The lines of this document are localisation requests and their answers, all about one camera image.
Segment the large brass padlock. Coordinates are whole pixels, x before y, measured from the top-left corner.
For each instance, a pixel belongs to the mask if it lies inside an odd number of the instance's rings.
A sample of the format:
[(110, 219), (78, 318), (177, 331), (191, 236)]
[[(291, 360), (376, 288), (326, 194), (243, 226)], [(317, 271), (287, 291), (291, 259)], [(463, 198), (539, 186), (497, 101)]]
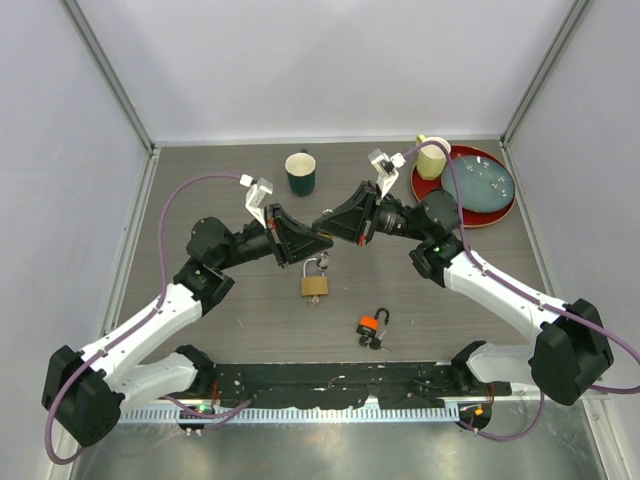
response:
[(321, 297), (329, 294), (326, 266), (321, 265), (322, 260), (317, 257), (307, 259), (303, 263), (301, 277), (302, 297)]

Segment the keys with panda keychain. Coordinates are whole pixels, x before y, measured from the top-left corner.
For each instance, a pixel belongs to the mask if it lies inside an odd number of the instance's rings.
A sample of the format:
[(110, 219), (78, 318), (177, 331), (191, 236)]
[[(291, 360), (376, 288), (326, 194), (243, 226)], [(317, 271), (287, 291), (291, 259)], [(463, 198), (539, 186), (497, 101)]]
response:
[(321, 275), (325, 275), (329, 266), (330, 256), (328, 251), (324, 251), (319, 254), (316, 266)]

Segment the yellow mug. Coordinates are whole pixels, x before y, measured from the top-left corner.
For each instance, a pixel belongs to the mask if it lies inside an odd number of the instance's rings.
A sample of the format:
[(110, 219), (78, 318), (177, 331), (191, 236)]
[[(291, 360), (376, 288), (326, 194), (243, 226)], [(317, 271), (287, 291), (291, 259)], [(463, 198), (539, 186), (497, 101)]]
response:
[[(441, 137), (427, 137), (419, 135), (416, 137), (416, 144), (420, 145), (425, 141), (436, 141), (442, 145), (448, 153), (451, 153), (451, 145), (447, 140)], [(416, 157), (417, 173), (423, 180), (435, 180), (443, 172), (447, 164), (446, 155), (440, 147), (428, 145), (422, 147)]]

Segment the dark green mug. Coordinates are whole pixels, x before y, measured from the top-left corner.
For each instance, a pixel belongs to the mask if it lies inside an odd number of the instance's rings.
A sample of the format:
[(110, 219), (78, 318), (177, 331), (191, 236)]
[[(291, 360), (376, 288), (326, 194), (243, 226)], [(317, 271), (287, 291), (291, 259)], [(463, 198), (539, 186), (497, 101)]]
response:
[(299, 196), (310, 195), (315, 188), (316, 160), (306, 149), (290, 155), (284, 164), (291, 191)]

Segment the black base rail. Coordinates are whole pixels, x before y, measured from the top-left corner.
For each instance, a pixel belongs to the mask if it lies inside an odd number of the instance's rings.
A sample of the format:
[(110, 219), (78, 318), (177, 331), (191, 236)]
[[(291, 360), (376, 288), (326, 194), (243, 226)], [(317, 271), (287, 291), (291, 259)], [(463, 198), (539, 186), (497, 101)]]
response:
[(440, 407), (448, 397), (506, 397), (506, 382), (481, 383), (462, 368), (434, 362), (217, 364), (205, 390), (223, 407), (384, 410)]

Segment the black-headed keys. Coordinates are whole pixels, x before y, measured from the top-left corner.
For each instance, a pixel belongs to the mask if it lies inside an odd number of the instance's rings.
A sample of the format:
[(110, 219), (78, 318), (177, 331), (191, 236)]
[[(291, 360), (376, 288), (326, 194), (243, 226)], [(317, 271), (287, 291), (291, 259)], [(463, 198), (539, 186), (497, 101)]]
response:
[(358, 339), (358, 344), (373, 351), (389, 352), (389, 349), (382, 346), (382, 340), (385, 334), (386, 332), (383, 331), (382, 333), (376, 334), (374, 336), (361, 335)]

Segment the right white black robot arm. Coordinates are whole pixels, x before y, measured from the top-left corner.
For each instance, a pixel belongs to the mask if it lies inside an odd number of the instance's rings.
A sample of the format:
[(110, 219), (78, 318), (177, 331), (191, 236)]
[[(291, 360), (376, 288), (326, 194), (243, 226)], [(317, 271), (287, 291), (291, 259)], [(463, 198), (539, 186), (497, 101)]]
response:
[(409, 207), (363, 182), (313, 227), (360, 246), (376, 233), (417, 241), (409, 256), (421, 277), (476, 301), (526, 339), (524, 345), (468, 345), (451, 371), (457, 391), (472, 395), (486, 383), (522, 383), (559, 404), (574, 404), (613, 364), (597, 308), (584, 299), (547, 296), (499, 271), (456, 236), (460, 224), (457, 203), (444, 190)]

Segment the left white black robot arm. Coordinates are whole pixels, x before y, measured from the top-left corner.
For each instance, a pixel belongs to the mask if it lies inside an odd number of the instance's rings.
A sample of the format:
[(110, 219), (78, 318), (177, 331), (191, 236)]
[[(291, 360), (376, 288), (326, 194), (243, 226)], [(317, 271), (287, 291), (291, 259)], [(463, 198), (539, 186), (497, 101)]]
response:
[(45, 433), (59, 423), (81, 446), (102, 440), (121, 416), (157, 398), (185, 392), (205, 397), (214, 367), (195, 347), (178, 348), (143, 364), (152, 351), (221, 303), (234, 285), (226, 270), (266, 256), (293, 265), (332, 247), (329, 236), (291, 218), (278, 204), (239, 232), (215, 218), (199, 220), (186, 250), (189, 258), (159, 297), (116, 330), (78, 351), (63, 346), (50, 358), (42, 404)]

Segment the orange black padlock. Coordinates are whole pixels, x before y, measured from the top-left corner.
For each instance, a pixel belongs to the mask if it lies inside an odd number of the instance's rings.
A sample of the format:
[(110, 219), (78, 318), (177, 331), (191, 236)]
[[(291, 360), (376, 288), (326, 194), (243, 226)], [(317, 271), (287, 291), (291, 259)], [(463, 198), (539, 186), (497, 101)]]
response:
[(373, 316), (362, 316), (356, 327), (356, 333), (360, 336), (374, 338), (382, 325), (389, 323), (389, 310), (381, 307), (376, 310)]

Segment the red round tray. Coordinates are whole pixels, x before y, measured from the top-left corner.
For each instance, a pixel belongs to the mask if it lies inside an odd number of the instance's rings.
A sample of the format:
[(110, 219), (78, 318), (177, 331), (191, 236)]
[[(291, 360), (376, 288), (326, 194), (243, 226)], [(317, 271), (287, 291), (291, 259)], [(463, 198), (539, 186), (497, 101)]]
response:
[[(503, 163), (500, 160), (498, 160), (491, 154), (484, 152), (483, 150), (480, 150), (478, 148), (465, 146), (465, 145), (454, 145), (451, 147), (451, 156), (453, 160), (463, 155), (480, 155), (480, 156), (488, 157), (503, 165)], [(466, 227), (469, 227), (469, 228), (480, 228), (480, 227), (492, 225), (498, 222), (499, 220), (501, 220), (502, 218), (504, 218), (512, 210), (513, 206), (515, 205), (515, 202), (516, 202), (516, 194), (515, 194), (515, 199), (511, 202), (511, 204), (508, 207), (505, 207), (494, 213), (476, 213), (476, 212), (463, 209), (463, 223)]]

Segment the blue ceramic plate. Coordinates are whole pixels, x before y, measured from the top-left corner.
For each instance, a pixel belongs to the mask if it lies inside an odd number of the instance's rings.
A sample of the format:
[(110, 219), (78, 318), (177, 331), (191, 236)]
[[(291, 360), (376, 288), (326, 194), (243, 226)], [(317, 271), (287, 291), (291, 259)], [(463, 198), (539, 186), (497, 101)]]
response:
[(457, 182), (446, 166), (440, 176), (442, 188), (458, 200), (462, 208), (476, 213), (494, 213), (508, 207), (515, 199), (510, 173), (499, 162), (480, 155), (463, 155), (453, 160)]

